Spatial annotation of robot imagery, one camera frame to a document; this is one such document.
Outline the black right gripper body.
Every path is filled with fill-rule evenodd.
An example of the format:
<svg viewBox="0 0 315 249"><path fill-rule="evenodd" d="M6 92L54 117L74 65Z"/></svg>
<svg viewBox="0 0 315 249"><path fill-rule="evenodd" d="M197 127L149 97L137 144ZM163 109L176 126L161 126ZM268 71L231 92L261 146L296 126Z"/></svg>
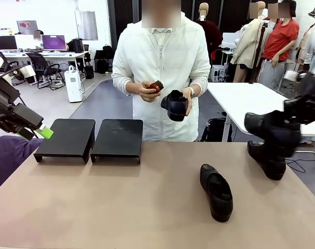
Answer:
<svg viewBox="0 0 315 249"><path fill-rule="evenodd" d="M315 74L311 72L286 72L286 80L297 82L293 99L284 101L284 112L291 122L308 125L315 121Z"/></svg>

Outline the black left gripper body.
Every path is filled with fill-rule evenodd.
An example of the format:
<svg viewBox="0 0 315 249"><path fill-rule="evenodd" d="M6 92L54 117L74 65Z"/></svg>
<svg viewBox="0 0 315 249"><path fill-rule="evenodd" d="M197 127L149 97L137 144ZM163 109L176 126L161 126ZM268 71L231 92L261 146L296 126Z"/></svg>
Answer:
<svg viewBox="0 0 315 249"><path fill-rule="evenodd" d="M44 119L25 104L15 104L19 97L19 90L0 77L0 129L30 141Z"/></svg>

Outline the person's right hand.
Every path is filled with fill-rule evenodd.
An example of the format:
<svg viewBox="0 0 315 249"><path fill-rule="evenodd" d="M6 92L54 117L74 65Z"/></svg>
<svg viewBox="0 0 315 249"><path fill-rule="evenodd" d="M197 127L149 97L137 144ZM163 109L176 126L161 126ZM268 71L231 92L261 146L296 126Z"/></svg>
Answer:
<svg viewBox="0 0 315 249"><path fill-rule="evenodd" d="M143 81L139 87L139 95L145 102L153 102L156 97L160 96L160 91L157 88L153 88L153 82Z"/></svg>

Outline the person's left hand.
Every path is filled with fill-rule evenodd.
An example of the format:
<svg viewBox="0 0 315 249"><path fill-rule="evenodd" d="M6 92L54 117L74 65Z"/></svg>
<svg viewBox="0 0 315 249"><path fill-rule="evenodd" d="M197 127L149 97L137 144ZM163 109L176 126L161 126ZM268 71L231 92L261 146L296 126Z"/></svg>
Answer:
<svg viewBox="0 0 315 249"><path fill-rule="evenodd" d="M185 116L188 116L193 106L193 98L195 97L195 91L192 87L187 87L182 90L182 93L183 97L187 101L187 110Z"/></svg>

